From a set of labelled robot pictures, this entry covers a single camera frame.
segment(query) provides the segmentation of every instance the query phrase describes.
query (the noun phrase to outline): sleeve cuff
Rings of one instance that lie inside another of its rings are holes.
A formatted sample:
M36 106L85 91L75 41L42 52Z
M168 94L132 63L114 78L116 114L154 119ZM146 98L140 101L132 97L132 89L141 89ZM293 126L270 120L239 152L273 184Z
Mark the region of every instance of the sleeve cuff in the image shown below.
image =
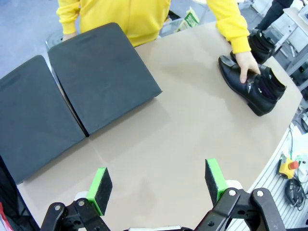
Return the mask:
M231 42L234 54L251 51L249 43L248 43L248 38L246 36L233 38L230 40L230 42Z
M63 34L65 35L73 34L76 32L75 22L62 23L62 27L63 27Z

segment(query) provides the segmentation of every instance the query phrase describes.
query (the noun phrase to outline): shoe heel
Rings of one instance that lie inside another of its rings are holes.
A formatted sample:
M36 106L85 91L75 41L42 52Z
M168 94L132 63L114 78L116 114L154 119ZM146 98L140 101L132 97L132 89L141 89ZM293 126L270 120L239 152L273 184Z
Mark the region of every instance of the shoe heel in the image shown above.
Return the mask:
M262 116L264 115L265 113L260 111L259 109L256 108L256 106L254 106L252 103L248 103L247 104L248 107L250 107L250 109L257 115L257 116Z

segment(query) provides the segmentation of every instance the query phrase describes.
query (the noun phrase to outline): green gripper pad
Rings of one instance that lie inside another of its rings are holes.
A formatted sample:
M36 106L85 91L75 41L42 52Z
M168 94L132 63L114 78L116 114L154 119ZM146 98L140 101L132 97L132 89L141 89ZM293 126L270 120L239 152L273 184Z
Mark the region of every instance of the green gripper pad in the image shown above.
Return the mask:
M96 210L103 216L112 190L112 182L106 167L97 170L92 185L87 194L87 199L94 204Z
M216 159L205 160L205 181L215 205L228 187Z

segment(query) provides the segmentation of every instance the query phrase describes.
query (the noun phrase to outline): red button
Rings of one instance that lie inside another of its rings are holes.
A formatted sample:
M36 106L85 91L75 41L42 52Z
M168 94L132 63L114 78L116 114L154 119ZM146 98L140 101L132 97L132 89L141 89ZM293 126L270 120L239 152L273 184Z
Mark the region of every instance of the red button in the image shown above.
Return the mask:
M297 169L299 167L299 163L297 161L293 161L289 163L289 169Z

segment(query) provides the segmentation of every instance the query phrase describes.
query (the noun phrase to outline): yellow sleeve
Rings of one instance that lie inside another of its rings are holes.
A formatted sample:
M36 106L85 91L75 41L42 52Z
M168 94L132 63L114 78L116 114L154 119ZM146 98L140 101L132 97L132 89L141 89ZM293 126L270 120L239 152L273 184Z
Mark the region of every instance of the yellow sleeve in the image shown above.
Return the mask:
M79 16L80 0L58 0L59 8L57 15L60 17L60 23L63 27L63 34L72 34L76 32L75 20Z
M231 42L233 52L250 51L247 36L247 22L241 16L235 0L207 0L209 8L217 19L217 28L220 33Z

